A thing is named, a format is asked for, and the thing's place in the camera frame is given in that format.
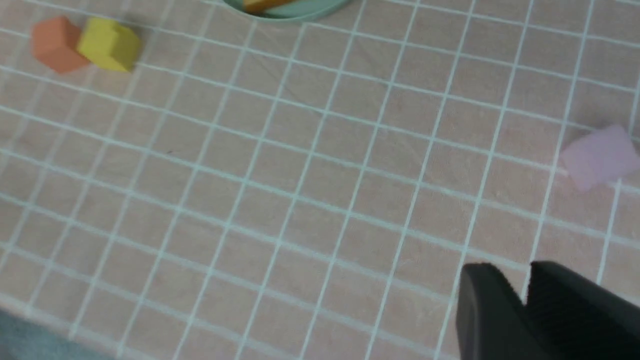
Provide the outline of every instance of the pink block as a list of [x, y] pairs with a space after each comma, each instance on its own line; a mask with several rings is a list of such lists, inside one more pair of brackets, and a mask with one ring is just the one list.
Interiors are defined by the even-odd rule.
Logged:
[[594, 131], [574, 141], [560, 158], [582, 192], [640, 169], [640, 156], [620, 125]]

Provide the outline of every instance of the foam block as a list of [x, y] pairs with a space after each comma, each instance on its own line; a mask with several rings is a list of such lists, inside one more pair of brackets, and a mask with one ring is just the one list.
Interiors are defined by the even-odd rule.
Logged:
[[141, 42], [133, 30], [117, 21], [92, 17], [86, 24], [77, 50], [98, 67], [131, 71]]
[[64, 16], [41, 21], [31, 30], [31, 54], [58, 74], [88, 65], [76, 51], [81, 32]]
[[560, 158], [582, 192], [640, 169], [640, 156], [620, 125], [594, 131], [574, 141]]

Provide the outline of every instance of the green bowl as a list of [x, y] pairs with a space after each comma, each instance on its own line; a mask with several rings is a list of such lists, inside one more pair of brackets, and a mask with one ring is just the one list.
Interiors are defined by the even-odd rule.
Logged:
[[267, 10], [260, 15], [246, 13], [243, 0], [223, 0], [233, 9], [254, 19], [270, 22], [312, 21], [327, 16], [351, 0], [295, 0], [292, 3]]

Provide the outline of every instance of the orange block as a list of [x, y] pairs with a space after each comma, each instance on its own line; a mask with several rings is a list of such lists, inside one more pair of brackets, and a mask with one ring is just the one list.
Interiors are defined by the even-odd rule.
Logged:
[[248, 13], [261, 13], [276, 6], [282, 6], [294, 0], [243, 0], [244, 10]]
[[31, 53], [58, 74], [76, 70], [89, 64], [76, 51], [82, 30], [64, 16], [35, 24], [31, 32]]

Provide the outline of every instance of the gray floor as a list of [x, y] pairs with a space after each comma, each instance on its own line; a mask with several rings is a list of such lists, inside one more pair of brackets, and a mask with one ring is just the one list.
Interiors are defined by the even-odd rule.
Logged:
[[0, 360], [112, 360], [0, 311]]

